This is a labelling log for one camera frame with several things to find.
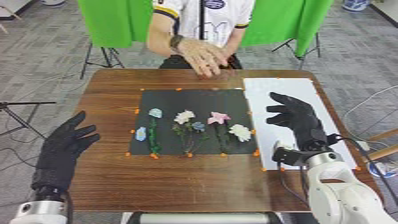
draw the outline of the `wristwatch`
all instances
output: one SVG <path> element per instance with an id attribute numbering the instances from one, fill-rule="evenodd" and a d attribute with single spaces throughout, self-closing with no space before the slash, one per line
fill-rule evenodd
<path id="1" fill-rule="evenodd" d="M 178 35 L 175 35 L 173 36 L 173 38 L 171 38 L 171 49 L 173 49 L 173 51 L 178 53 L 178 54 L 182 54 L 182 51 L 180 51 L 180 49 L 178 49 L 178 45 L 180 45 L 180 43 L 182 43 L 182 41 L 183 41 L 183 36 L 178 34 Z"/>

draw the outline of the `logo on shirt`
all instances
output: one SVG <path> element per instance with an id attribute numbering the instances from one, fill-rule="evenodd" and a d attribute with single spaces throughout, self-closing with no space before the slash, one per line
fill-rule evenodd
<path id="1" fill-rule="evenodd" d="M 223 9 L 226 6 L 224 0 L 207 0 L 207 7 L 210 9 Z"/>

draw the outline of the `tripod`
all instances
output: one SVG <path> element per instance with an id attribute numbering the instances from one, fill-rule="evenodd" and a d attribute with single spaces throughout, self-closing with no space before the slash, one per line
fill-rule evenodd
<path id="1" fill-rule="evenodd" d="M 283 45 L 272 50 L 272 52 L 276 52 L 285 46 L 290 48 L 290 50 L 292 50 L 292 52 L 294 52 L 294 54 L 295 54 L 295 49 L 292 48 L 292 46 L 290 46 L 290 42 L 294 41 L 295 39 L 290 39 L 285 43 L 283 43 Z M 304 56 L 302 57 L 297 57 L 297 59 L 301 60 L 301 65 L 299 65 L 299 70 L 302 70 L 302 66 L 304 66 L 304 63 L 306 63 L 306 57 L 308 57 L 308 55 L 313 53 L 313 51 L 317 50 L 317 52 L 318 52 L 318 58 L 320 58 L 320 34 L 317 33 L 317 35 L 315 35 L 315 41 L 317 41 L 317 46 L 315 46 L 315 48 L 310 50 L 310 51 L 306 51 L 306 54 L 304 54 Z"/>
<path id="2" fill-rule="evenodd" d="M 8 102 L 0 102 L 0 111 L 4 111 L 9 116 L 13 117 L 13 119 L 18 121 L 20 123 L 20 127 L 13 128 L 11 130 L 8 130 L 4 133 L 0 133 L 0 136 L 15 133 L 18 130 L 22 130 L 24 128 L 27 128 L 34 133 L 36 135 L 47 139 L 45 135 L 39 133 L 39 131 L 36 130 L 36 128 L 31 126 L 31 121 L 34 119 L 34 115 L 36 115 L 36 112 L 38 112 L 38 109 L 39 109 L 39 106 L 43 104 L 55 104 L 55 102 L 20 102 L 20 103 L 8 103 Z M 29 115 L 29 119 L 27 121 L 22 119 L 22 117 L 18 116 L 18 114 L 13 112 L 13 110 L 9 109 L 9 106 L 25 106 L 25 105 L 34 105 L 34 110 L 31 112 L 31 115 Z"/>
<path id="3" fill-rule="evenodd" d="M 102 47 L 102 53 L 103 53 L 103 58 L 105 58 L 107 65 L 98 64 L 98 63 L 89 61 L 91 60 L 91 51 L 93 51 L 93 42 L 91 42 L 89 50 L 87 50 L 80 79 L 84 79 L 87 65 L 98 65 L 103 68 L 114 68 L 118 65 L 121 65 L 121 67 L 125 68 L 125 65 L 121 63 L 121 59 L 118 57 L 119 52 L 114 48 L 109 48 L 109 53 L 107 53 L 107 49 L 105 49 L 105 47 Z"/>

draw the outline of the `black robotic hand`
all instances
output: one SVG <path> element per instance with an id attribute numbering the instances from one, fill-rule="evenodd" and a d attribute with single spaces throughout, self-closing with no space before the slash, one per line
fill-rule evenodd
<path id="1" fill-rule="evenodd" d="M 269 112 L 281 113 L 267 119 L 267 123 L 292 129 L 301 150 L 313 151 L 327 145 L 327 135 L 313 107 L 299 99 L 278 93 L 270 93 L 270 98 L 283 105 L 267 107 Z"/>
<path id="2" fill-rule="evenodd" d="M 41 187 L 54 187 L 63 191 L 70 189 L 79 156 L 100 140 L 100 134 L 87 136 L 96 131 L 95 125 L 77 130 L 84 119 L 86 112 L 82 111 L 45 141 L 32 181 L 34 190 Z"/>

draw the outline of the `hand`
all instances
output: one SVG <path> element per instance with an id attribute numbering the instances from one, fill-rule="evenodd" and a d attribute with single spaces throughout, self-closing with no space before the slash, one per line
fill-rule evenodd
<path id="1" fill-rule="evenodd" d="M 283 105 L 267 107 L 269 112 L 281 113 L 267 119 L 267 123 L 292 129 L 299 148 L 304 151 L 311 151 L 313 148 L 327 144 L 322 121 L 313 107 L 299 99 L 278 93 L 270 93 L 270 98 Z"/>
<path id="2" fill-rule="evenodd" d="M 228 66 L 228 57 L 224 56 L 223 49 L 205 41 L 185 38 L 178 50 L 196 73 L 207 75 L 208 78 L 214 75 L 221 75 L 219 65 Z"/>
<path id="3" fill-rule="evenodd" d="M 61 125 L 45 141 L 36 164 L 34 190 L 43 186 L 57 187 L 63 191 L 70 189 L 79 156 L 100 140 L 100 134 L 87 136 L 96 131 L 95 125 L 77 130 L 84 119 L 86 112 L 82 111 Z"/>

